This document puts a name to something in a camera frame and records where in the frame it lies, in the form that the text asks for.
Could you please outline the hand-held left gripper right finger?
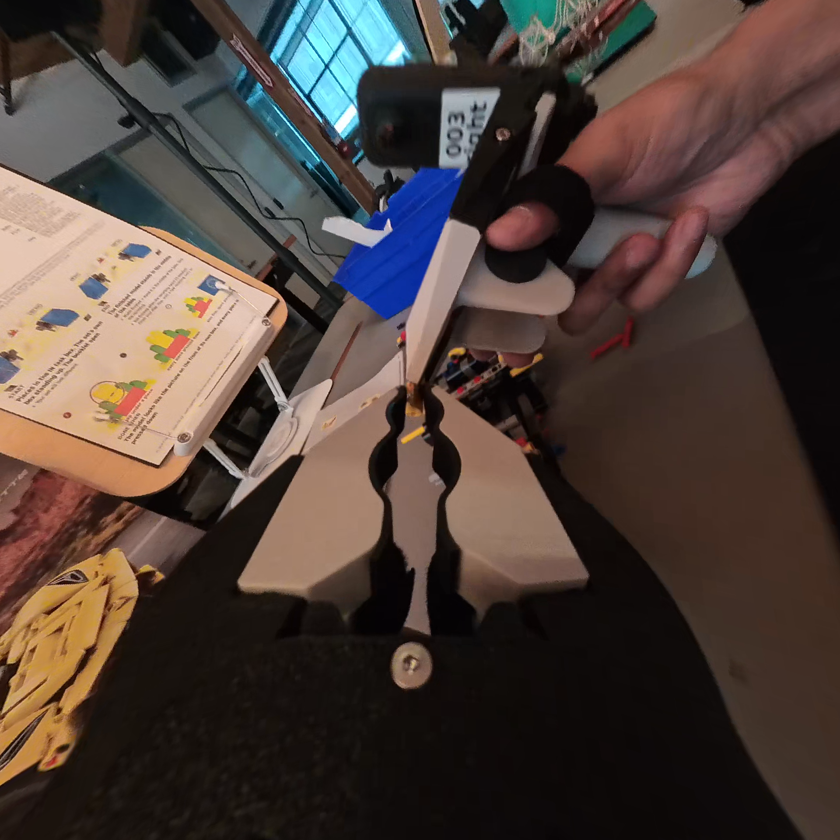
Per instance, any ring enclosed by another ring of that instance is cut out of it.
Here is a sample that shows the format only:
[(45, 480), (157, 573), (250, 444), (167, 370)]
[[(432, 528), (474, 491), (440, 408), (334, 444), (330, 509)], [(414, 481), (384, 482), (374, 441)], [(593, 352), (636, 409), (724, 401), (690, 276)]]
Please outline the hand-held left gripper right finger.
[(432, 634), (472, 634), (491, 607), (585, 587), (584, 567), (522, 448), (439, 387), (424, 395), (437, 499)]

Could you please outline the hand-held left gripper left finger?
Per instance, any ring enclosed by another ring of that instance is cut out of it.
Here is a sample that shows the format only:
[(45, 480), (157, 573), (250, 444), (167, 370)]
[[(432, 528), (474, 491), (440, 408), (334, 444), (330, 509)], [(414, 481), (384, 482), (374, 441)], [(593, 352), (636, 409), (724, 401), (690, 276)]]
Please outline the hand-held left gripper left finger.
[(300, 458), (238, 589), (333, 606), (359, 634), (398, 634), (415, 571), (385, 492), (397, 468), (406, 388), (392, 388)]

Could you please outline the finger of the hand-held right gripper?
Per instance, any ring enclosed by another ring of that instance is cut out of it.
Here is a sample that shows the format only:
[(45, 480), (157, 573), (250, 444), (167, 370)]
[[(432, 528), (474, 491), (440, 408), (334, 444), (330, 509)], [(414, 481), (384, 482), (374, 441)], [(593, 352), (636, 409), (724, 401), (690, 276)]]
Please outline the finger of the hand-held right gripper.
[(406, 393), (419, 396), (428, 362), (441, 338), (480, 243), (480, 231), (446, 221), (406, 322)]

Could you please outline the small yellow lego connector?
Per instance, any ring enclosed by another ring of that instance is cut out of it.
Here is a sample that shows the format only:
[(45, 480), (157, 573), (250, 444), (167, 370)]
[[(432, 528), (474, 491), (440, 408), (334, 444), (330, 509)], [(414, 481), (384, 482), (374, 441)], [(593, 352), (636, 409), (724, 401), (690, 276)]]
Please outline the small yellow lego connector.
[(427, 383), (410, 383), (406, 392), (405, 421), (400, 437), (401, 445), (408, 445), (424, 437), (427, 432), (425, 397)]

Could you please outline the lego car chassis model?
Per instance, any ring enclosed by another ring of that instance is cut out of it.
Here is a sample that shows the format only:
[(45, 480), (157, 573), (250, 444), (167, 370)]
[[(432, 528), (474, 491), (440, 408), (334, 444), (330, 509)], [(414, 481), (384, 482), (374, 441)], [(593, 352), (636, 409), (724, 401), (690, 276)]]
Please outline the lego car chassis model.
[(566, 447), (552, 441), (545, 425), (549, 405), (533, 378), (542, 359), (537, 353), (529, 364), (511, 366), (498, 353), (482, 361), (464, 348), (454, 348), (434, 383), (525, 453), (559, 460)]

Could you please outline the lego instruction booklet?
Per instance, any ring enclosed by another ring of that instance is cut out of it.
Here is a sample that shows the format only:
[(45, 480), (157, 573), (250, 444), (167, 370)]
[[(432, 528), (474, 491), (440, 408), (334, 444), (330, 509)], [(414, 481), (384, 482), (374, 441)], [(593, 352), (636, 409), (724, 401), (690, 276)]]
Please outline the lego instruction booklet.
[(405, 353), (397, 353), (369, 381), (358, 386), (330, 406), (322, 407), (314, 416), (309, 434), (301, 450), (306, 455), (323, 439), (377, 402), (383, 395), (404, 384)]

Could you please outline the lego set box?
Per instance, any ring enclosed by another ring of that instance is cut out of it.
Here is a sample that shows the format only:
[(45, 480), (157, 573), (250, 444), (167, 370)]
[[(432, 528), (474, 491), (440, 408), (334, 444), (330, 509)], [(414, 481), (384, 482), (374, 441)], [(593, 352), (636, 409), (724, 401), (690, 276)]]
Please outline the lego set box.
[(6, 455), (1, 491), (7, 812), (69, 759), (135, 608), (203, 532)]

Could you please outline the person's right hand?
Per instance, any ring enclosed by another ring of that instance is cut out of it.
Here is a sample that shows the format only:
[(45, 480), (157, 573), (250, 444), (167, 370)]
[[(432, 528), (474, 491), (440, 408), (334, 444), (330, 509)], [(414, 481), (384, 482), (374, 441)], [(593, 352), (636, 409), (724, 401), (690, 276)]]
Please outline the person's right hand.
[(707, 235), (723, 236), (805, 151), (836, 130), (827, 106), (838, 79), (771, 86), (698, 66), (665, 77), (594, 120), (557, 160), (594, 203), (668, 217), (658, 238), (617, 245), (559, 318), (582, 334), (617, 302), (655, 308), (688, 277)]

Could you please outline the blue plastic bin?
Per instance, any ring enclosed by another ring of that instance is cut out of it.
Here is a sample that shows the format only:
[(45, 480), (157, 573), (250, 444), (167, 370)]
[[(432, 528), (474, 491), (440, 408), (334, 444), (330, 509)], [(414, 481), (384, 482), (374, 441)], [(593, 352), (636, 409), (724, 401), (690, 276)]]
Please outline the blue plastic bin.
[(459, 170), (419, 170), (366, 225), (380, 232), (391, 223), (392, 231), (376, 245), (354, 245), (334, 282), (383, 319), (412, 306), (462, 175)]

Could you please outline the white paper slip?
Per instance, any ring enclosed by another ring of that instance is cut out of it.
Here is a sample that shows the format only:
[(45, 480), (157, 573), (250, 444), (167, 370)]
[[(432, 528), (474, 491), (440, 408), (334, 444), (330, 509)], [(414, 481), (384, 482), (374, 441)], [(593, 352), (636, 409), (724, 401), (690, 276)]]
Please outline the white paper slip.
[(349, 240), (355, 245), (372, 248), (378, 245), (393, 231), (390, 220), (385, 221), (382, 229), (363, 226), (351, 218), (343, 216), (325, 217), (322, 220), (322, 230), (334, 236)]

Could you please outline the white board stand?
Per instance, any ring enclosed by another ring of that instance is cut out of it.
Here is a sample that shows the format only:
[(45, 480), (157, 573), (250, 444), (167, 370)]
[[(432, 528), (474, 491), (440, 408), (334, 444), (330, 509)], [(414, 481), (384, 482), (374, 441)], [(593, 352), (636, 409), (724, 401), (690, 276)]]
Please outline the white board stand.
[(210, 438), (203, 445), (203, 449), (238, 481), (235, 492), (220, 514), (220, 518), (224, 518), (290, 458), (302, 454), (316, 415), (323, 408), (333, 386), (333, 381), (327, 379), (302, 394), (288, 399), (266, 356), (259, 361), (258, 370), (275, 398), (279, 416), (248, 467), (236, 466), (235, 462)]

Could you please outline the wooden post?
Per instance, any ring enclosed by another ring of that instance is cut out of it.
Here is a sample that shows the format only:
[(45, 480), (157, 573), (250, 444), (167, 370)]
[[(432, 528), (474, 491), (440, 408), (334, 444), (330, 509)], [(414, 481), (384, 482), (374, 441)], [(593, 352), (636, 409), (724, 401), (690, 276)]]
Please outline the wooden post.
[(230, 6), (223, 1), (193, 1), (192, 5), (242, 61), (250, 75), (264, 88), (363, 210), (368, 214), (376, 211), (379, 205), (375, 189), (352, 162), (347, 143), (309, 108), (257, 37), (247, 29)]

